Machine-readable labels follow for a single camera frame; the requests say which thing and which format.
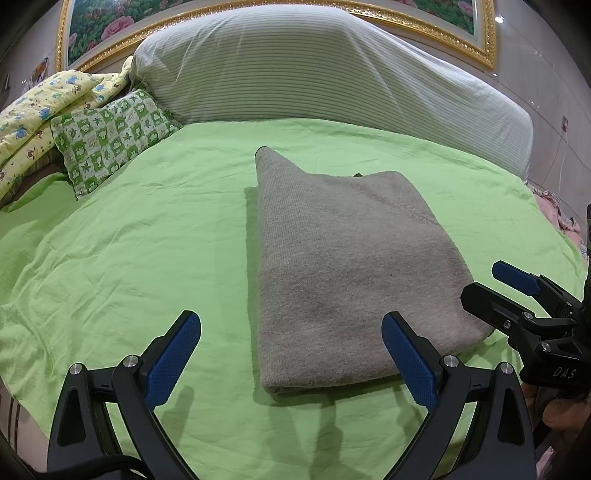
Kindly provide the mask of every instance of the gold picture frame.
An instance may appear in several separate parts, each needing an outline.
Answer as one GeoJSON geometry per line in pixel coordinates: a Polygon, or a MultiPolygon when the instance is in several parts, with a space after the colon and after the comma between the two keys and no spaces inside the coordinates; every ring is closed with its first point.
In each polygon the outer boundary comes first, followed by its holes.
{"type": "Polygon", "coordinates": [[[88,53],[76,62],[67,64],[70,32],[69,19],[71,18],[74,1],[64,0],[61,8],[56,43],[56,66],[59,70],[76,69],[85,72],[118,53],[130,51],[148,35],[158,30],[217,12],[269,4],[318,5],[340,8],[356,17],[380,24],[386,30],[406,32],[409,33],[411,38],[418,39],[419,41],[425,39],[428,43],[439,46],[449,53],[457,53],[458,58],[464,57],[465,59],[471,60],[471,63],[475,62],[486,69],[494,69],[496,65],[496,27],[493,0],[473,0],[475,40],[469,38],[470,34],[460,31],[459,28],[447,28],[447,25],[449,27],[454,27],[454,25],[447,24],[447,22],[440,22],[438,18],[431,18],[431,15],[428,13],[419,11],[417,8],[408,8],[403,3],[396,4],[397,6],[402,5],[400,8],[404,7],[406,9],[399,11],[379,5],[370,5],[349,0],[230,1],[194,8],[173,14],[167,18],[161,18],[148,25],[139,25],[139,28],[136,29],[130,28],[128,30],[132,31],[129,33],[122,34],[105,45],[101,43],[88,51],[88,53]]]}

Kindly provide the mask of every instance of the white striped pillow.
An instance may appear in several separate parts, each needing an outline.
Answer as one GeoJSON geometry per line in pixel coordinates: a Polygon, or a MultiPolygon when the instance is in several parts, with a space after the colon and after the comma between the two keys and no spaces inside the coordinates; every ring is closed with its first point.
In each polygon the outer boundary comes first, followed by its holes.
{"type": "Polygon", "coordinates": [[[264,5],[187,21],[144,40],[132,75],[182,123],[324,118],[424,138],[527,175],[526,111],[336,8],[264,5]]]}

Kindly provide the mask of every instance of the green patterned pillow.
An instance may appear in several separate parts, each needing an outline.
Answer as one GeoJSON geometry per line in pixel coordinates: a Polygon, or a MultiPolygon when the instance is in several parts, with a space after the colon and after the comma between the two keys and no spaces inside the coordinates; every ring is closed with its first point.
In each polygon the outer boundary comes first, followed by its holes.
{"type": "Polygon", "coordinates": [[[121,165],[181,128],[148,92],[136,89],[103,108],[51,120],[76,197],[89,194],[121,165]]]}

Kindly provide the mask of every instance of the framed painting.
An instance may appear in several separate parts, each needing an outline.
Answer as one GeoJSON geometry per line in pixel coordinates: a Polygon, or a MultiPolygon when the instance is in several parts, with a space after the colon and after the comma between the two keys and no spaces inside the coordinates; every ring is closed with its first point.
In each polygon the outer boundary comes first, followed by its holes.
{"type": "Polygon", "coordinates": [[[215,12],[265,4],[341,8],[393,33],[425,38],[483,67],[495,67],[493,0],[64,0],[56,66],[85,71],[131,51],[154,31],[215,12]]]}

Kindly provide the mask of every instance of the pillow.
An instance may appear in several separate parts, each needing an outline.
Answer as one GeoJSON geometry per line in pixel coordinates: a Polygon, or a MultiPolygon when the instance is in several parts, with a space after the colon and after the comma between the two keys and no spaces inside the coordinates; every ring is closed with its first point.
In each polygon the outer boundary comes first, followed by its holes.
{"type": "Polygon", "coordinates": [[[56,146],[64,154],[78,198],[180,128],[141,88],[104,108],[67,113],[51,120],[56,146]]]}
{"type": "MultiPolygon", "coordinates": [[[[120,73],[104,74],[105,77],[100,84],[65,107],[60,113],[69,113],[84,108],[98,108],[108,103],[129,83],[132,58],[129,57],[125,61],[120,73]]],[[[18,183],[18,179],[26,175],[25,172],[55,144],[51,134],[50,122],[47,121],[41,124],[31,138],[17,149],[6,162],[4,168],[0,170],[0,198],[3,201],[10,190],[15,191],[15,184],[18,183]]]]}
{"type": "Polygon", "coordinates": [[[58,72],[4,109],[0,113],[0,166],[44,121],[85,95],[102,78],[75,70],[58,72]]]}
{"type": "Polygon", "coordinates": [[[323,118],[423,138],[527,177],[525,110],[336,8],[261,5],[188,20],[146,38],[131,76],[183,124],[323,118]]]}

